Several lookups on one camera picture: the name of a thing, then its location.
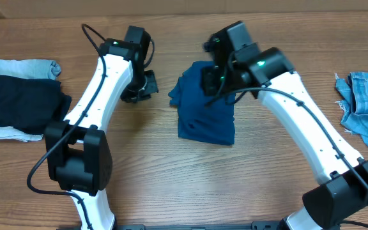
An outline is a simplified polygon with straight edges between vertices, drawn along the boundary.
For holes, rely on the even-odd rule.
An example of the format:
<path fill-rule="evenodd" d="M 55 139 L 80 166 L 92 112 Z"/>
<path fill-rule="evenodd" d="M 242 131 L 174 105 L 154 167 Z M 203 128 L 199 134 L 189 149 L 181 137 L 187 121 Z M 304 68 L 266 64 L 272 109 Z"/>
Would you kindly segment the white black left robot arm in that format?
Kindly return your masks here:
<path fill-rule="evenodd" d="M 106 193 L 112 155 L 106 131 L 118 101 L 137 103 L 158 92 L 155 74 L 147 67 L 154 41 L 142 27 L 129 26 L 123 40 L 104 39 L 95 73 L 77 105 L 62 121 L 46 127 L 46 154 L 59 194 L 70 196 L 82 220 L 80 229 L 116 229 L 116 216 Z"/>

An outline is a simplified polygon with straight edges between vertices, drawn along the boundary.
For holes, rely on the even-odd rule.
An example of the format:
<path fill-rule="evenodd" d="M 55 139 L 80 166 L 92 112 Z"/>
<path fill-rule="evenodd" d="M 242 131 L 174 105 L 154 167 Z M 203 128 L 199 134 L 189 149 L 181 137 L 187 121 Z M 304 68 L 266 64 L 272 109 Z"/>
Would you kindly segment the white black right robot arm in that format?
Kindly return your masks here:
<path fill-rule="evenodd" d="M 280 49 L 261 50 L 242 21 L 213 33 L 203 48 L 214 62 L 202 70 L 204 93 L 212 102 L 252 94 L 296 142 L 318 183 L 277 229 L 339 229 L 368 206 L 368 159 L 336 131 Z"/>

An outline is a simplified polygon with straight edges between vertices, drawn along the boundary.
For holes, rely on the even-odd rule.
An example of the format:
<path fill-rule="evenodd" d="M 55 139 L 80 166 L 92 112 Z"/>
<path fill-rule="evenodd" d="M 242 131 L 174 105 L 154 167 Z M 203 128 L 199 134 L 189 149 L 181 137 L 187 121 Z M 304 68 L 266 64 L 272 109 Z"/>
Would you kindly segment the teal blue shirt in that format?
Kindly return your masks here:
<path fill-rule="evenodd" d="M 212 61 L 196 61 L 178 78 L 168 93 L 169 104 L 178 111 L 178 137 L 230 146 L 234 144 L 234 106 L 221 98 L 209 107 L 212 97 L 201 87 L 201 70 L 212 67 Z"/>

